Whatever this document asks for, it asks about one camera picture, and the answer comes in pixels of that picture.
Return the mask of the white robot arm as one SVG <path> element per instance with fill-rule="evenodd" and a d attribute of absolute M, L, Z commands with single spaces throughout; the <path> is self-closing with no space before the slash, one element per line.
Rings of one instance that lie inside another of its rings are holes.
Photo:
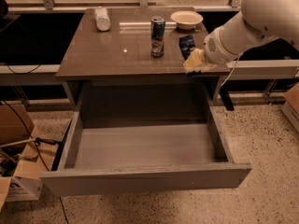
<path fill-rule="evenodd" d="M 207 72 L 278 38 L 299 49 L 299 0 L 242 0 L 240 11 L 206 36 L 183 66 L 188 74 Z"/>

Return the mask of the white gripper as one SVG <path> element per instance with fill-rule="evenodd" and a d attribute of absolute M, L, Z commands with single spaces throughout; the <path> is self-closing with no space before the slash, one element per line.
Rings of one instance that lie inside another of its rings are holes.
<path fill-rule="evenodd" d="M 204 49 L 195 49 L 183 63 L 186 74 L 206 73 L 216 64 L 227 64 L 237 58 L 221 41 L 221 27 L 216 28 L 204 39 Z"/>

